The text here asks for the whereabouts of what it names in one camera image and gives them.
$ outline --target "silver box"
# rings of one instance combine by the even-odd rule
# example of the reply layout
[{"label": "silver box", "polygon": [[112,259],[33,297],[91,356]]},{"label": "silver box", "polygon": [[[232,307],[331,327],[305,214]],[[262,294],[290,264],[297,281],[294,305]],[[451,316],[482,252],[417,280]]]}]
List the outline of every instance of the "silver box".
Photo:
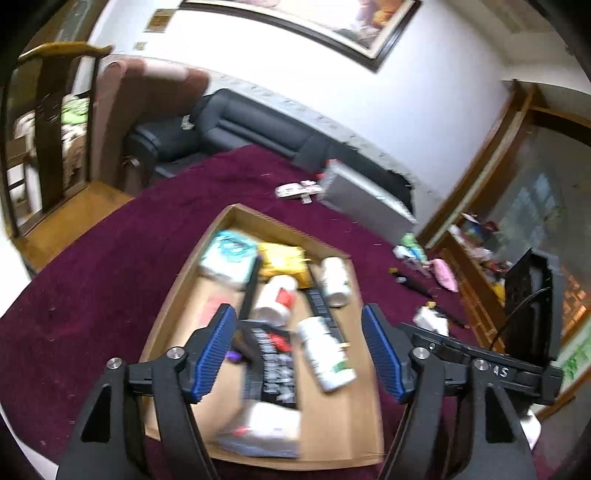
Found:
[{"label": "silver box", "polygon": [[392,245],[398,245],[417,223],[400,200],[338,160],[330,160],[320,186],[322,193],[318,198],[322,203],[348,215]]}]

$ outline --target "blue gripper pad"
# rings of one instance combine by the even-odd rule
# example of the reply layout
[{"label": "blue gripper pad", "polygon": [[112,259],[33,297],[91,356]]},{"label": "blue gripper pad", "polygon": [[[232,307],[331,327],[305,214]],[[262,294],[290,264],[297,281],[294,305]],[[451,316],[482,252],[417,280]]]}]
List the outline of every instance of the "blue gripper pad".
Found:
[{"label": "blue gripper pad", "polygon": [[398,403],[406,403],[414,392],[417,378],[409,357],[413,349],[412,343],[404,332],[388,323],[375,303],[363,308],[361,326],[376,372],[386,392]]},{"label": "blue gripper pad", "polygon": [[211,392],[217,372],[230,348],[236,325],[236,311],[232,306],[222,303],[209,325],[195,330],[186,343],[189,380],[193,383],[189,394],[191,403],[198,403]]}]

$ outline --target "maroon tablecloth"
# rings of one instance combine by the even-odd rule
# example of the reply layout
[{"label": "maroon tablecloth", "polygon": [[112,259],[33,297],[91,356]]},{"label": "maroon tablecloth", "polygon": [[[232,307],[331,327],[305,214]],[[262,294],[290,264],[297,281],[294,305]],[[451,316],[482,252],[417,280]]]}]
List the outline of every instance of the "maroon tablecloth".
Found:
[{"label": "maroon tablecloth", "polygon": [[[410,322],[426,298],[388,274],[390,266],[404,270],[390,245],[317,202],[275,198],[278,185],[308,177],[260,147],[220,154],[145,191],[61,253],[0,320],[0,401],[17,436],[59,462],[105,362],[114,356],[130,364],[138,361],[176,274],[212,220],[232,203],[243,203],[350,254],[363,300],[379,303],[392,324]],[[441,293],[437,301],[464,316],[458,294]],[[450,330],[473,342],[469,330]],[[388,449],[402,409],[383,391],[380,399]],[[148,440],[147,448],[156,476],[168,478],[160,444]],[[217,467],[223,478],[342,475],[223,462]],[[378,470],[350,469],[346,476],[374,478]]]}]

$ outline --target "brown sofa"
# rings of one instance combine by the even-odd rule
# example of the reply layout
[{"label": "brown sofa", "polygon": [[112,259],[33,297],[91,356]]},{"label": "brown sofa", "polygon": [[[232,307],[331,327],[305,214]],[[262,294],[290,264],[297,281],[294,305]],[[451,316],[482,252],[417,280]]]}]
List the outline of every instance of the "brown sofa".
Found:
[{"label": "brown sofa", "polygon": [[208,84],[207,72],[180,63],[113,59],[97,79],[92,179],[136,194],[141,180],[124,167],[125,136],[135,124],[189,113]]}]

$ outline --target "yellow plastic bag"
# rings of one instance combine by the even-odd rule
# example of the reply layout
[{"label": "yellow plastic bag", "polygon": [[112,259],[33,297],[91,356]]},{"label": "yellow plastic bag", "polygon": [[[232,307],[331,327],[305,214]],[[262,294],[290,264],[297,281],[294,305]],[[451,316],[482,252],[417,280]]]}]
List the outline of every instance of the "yellow plastic bag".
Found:
[{"label": "yellow plastic bag", "polygon": [[303,248],[263,242],[258,244],[258,252],[262,258],[260,274],[266,280],[276,275],[291,275],[297,280],[300,288],[312,286]]}]

